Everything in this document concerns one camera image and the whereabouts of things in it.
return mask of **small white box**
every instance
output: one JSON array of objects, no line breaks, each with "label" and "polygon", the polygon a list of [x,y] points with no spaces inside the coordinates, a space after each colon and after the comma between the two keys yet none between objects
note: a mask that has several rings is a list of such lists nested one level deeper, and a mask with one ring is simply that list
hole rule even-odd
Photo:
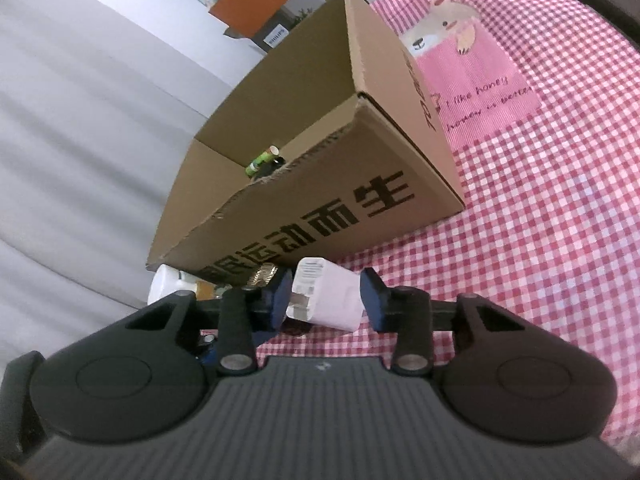
[{"label": "small white box", "polygon": [[293,279],[287,316],[354,332],[364,305],[360,276],[324,258],[302,258]]}]

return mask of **ribbed gray surface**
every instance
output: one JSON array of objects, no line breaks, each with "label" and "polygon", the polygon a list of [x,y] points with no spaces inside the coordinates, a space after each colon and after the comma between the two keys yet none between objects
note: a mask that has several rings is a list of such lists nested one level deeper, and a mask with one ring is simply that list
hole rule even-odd
[{"label": "ribbed gray surface", "polygon": [[622,480],[632,470],[595,438],[540,448],[483,436],[427,382],[377,358],[282,357],[222,381],[160,437],[116,447],[54,438],[25,469],[34,480]]}]

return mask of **checkered tablecloth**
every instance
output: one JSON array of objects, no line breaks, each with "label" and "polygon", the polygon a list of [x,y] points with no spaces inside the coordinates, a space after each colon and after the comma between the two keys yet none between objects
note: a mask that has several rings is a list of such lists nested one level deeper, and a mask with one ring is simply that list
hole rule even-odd
[{"label": "checkered tablecloth", "polygon": [[[430,0],[377,0],[397,33]],[[575,0],[462,0],[536,90],[542,108],[454,154],[461,214],[346,259],[436,299],[473,291],[593,353],[613,371],[609,442],[640,432],[640,55]],[[382,355],[394,338],[314,328],[260,355]],[[450,334],[436,357],[453,356]]]}]

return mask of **pink patch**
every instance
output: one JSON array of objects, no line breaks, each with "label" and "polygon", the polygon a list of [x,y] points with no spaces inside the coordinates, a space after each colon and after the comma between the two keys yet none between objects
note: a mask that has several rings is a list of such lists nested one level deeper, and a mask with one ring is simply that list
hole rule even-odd
[{"label": "pink patch", "polygon": [[454,151],[524,120],[540,106],[507,53],[478,20],[472,24],[476,41],[466,54],[458,52],[458,37],[452,34],[416,59],[436,94],[433,100]]}]

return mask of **philips label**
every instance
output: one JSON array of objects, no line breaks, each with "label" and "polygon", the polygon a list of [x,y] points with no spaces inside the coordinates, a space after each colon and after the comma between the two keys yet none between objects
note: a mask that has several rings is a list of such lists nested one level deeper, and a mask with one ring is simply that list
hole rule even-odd
[{"label": "philips label", "polygon": [[282,25],[278,24],[267,36],[264,38],[264,42],[271,48],[279,44],[287,37],[289,31]]}]

